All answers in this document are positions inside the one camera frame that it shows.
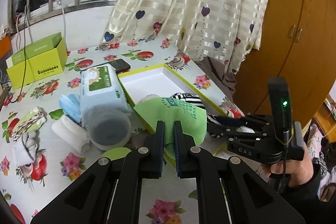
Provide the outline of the person's right hand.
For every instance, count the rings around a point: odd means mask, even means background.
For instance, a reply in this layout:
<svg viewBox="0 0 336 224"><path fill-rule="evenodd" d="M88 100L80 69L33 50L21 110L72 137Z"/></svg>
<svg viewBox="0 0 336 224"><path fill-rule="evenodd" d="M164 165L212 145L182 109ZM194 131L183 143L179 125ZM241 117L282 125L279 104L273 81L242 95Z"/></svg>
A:
<svg viewBox="0 0 336 224"><path fill-rule="evenodd" d="M303 144L304 157L302 161L288 160L279 161L271 166L262 164L262 170L269 177L271 174L289 174L289 187L299 186L307 183L314 174L313 163L311 161L306 143Z"/></svg>

